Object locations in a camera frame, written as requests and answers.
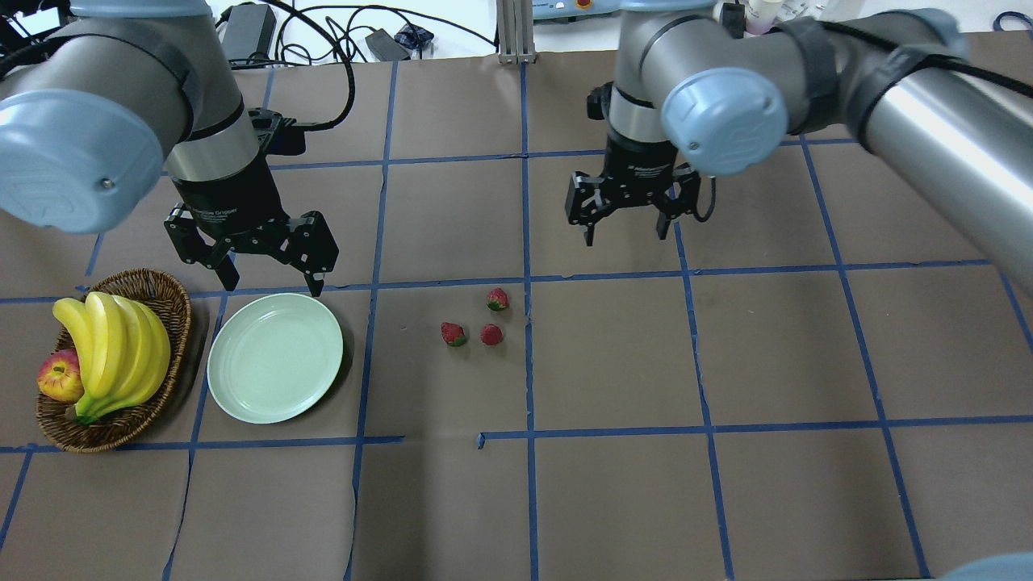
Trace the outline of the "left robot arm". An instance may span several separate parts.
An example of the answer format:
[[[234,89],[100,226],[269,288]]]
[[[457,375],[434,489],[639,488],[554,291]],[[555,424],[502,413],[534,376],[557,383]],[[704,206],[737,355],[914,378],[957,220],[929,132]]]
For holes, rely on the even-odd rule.
[[[230,255],[268,255],[320,295],[339,255],[324,215],[289,216],[267,157],[298,155],[300,123],[244,103],[204,1],[73,1],[70,23],[2,60],[2,209],[67,234],[117,228],[167,173],[165,220],[186,264],[225,290]]]

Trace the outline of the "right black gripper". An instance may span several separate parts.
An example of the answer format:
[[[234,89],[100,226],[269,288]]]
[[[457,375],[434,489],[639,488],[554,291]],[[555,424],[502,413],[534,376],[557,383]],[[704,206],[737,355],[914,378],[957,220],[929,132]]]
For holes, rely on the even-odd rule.
[[[675,220],[690,215],[702,221],[702,176],[689,163],[675,163],[669,142],[638,142],[609,129],[604,166],[591,176],[576,170],[566,194],[566,220],[583,228],[583,241],[594,246],[596,224],[616,210],[653,207],[658,216],[657,238],[667,239]]]

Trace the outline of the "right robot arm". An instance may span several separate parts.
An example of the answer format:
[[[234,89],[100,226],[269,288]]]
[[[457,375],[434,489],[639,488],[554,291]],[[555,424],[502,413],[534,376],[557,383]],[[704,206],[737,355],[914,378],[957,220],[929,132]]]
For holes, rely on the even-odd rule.
[[[734,36],[712,1],[622,1],[615,78],[587,98],[604,169],[573,173],[566,220],[592,245],[616,210],[653,207],[667,236],[701,179],[841,124],[1011,282],[1032,286],[1031,85],[983,69],[943,10],[799,18]]]

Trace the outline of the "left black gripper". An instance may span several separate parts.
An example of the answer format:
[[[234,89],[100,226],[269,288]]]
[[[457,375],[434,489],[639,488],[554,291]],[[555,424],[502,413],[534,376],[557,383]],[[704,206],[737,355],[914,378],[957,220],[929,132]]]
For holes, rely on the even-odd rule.
[[[267,156],[257,154],[225,178],[192,182],[171,180],[182,201],[165,220],[174,250],[187,264],[211,269],[223,290],[240,282],[232,253],[267,255],[296,269],[311,297],[324,293],[325,275],[339,247],[324,214],[290,217],[282,206]]]

